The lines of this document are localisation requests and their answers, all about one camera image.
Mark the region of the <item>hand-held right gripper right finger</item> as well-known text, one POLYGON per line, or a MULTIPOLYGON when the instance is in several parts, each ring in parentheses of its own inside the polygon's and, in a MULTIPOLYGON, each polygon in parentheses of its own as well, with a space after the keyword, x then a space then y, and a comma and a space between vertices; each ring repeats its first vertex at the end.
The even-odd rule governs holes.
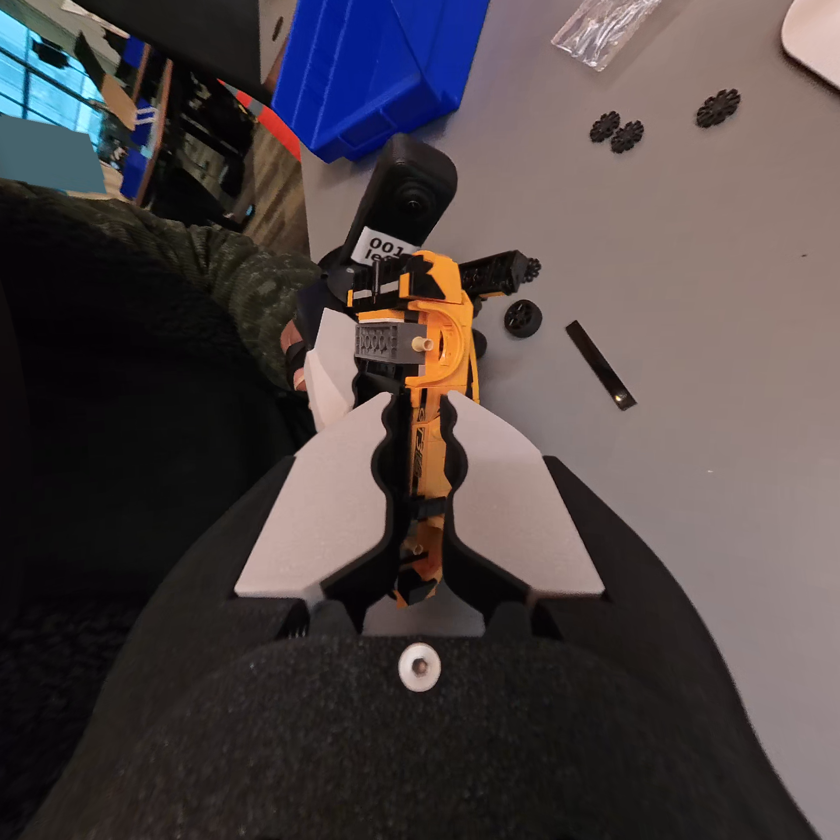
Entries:
POLYGON ((482 615, 518 603, 600 598, 606 588, 539 449, 456 391, 440 403, 450 485, 444 515, 448 588, 482 615))

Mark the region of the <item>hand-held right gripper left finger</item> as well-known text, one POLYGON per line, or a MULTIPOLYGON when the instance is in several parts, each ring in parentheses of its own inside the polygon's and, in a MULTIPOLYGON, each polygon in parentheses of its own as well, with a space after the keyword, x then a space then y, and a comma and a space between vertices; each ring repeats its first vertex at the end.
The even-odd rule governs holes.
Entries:
POLYGON ((401 398, 375 395, 289 460, 235 585, 241 599, 341 604, 355 631, 396 580, 403 541, 401 398))

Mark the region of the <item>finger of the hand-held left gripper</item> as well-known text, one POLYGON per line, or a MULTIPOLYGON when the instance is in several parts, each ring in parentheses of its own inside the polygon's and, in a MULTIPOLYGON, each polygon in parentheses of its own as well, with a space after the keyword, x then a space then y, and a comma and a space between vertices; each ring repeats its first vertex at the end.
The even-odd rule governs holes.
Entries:
POLYGON ((325 309, 318 335, 303 365, 309 408, 317 430, 324 430, 353 411, 357 322, 349 315, 325 309))

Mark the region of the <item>yellow lego car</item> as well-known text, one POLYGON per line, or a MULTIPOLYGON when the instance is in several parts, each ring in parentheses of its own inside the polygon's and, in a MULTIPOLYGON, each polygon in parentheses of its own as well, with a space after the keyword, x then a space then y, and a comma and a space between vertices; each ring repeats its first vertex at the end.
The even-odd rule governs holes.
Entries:
POLYGON ((458 264, 427 250, 355 275, 346 310, 357 322, 355 406, 401 398, 403 540, 389 596, 400 608, 432 597, 443 580, 446 444, 440 403, 451 391, 480 402, 471 330, 489 298, 533 282, 540 261, 518 250, 458 264))

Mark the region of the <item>clear plastic parts bag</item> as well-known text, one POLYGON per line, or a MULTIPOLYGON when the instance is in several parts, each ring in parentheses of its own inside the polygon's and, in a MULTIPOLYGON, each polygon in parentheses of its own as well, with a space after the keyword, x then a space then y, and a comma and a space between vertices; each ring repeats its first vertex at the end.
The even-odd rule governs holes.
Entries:
POLYGON ((552 37, 551 45, 601 72, 661 1, 583 1, 552 37))

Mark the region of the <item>black lego rod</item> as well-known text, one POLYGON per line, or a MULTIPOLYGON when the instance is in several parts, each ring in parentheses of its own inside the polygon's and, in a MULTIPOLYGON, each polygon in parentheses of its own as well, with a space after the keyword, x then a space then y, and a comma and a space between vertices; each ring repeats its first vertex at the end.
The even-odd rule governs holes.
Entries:
POLYGON ((635 406, 637 400, 582 325, 575 320, 567 325, 565 331, 616 407, 626 411, 635 406))

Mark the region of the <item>person's left hand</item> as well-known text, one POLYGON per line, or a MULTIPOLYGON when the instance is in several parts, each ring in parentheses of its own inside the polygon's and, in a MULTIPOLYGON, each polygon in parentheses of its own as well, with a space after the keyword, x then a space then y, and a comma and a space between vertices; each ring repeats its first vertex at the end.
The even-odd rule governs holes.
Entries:
POLYGON ((308 345, 302 338, 296 320, 291 319, 280 336, 280 348, 285 361, 287 384, 294 392, 306 392, 305 363, 308 345))

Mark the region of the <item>blue plastic storage bin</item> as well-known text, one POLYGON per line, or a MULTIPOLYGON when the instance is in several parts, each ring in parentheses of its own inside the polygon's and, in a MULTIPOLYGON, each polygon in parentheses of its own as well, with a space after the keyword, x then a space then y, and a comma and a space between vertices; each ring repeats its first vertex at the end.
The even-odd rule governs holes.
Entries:
POLYGON ((321 161, 457 110, 488 1, 303 1, 270 108, 321 161))

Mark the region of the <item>orange traffic cone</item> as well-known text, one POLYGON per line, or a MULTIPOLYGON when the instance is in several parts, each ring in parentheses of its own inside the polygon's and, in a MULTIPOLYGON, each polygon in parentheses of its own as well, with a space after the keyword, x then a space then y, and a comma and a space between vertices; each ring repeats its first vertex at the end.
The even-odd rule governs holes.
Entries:
POLYGON ((223 80, 219 79, 218 81, 234 95, 239 104, 249 111, 298 162, 301 161, 301 143, 298 137, 270 107, 243 91, 228 85, 223 80))

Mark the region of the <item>white metal book stand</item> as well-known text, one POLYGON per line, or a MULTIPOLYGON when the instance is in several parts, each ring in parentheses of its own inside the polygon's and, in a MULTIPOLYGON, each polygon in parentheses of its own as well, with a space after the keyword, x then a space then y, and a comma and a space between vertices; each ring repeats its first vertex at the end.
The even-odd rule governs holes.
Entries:
POLYGON ((780 37, 790 58, 839 89, 839 1, 793 1, 780 37))

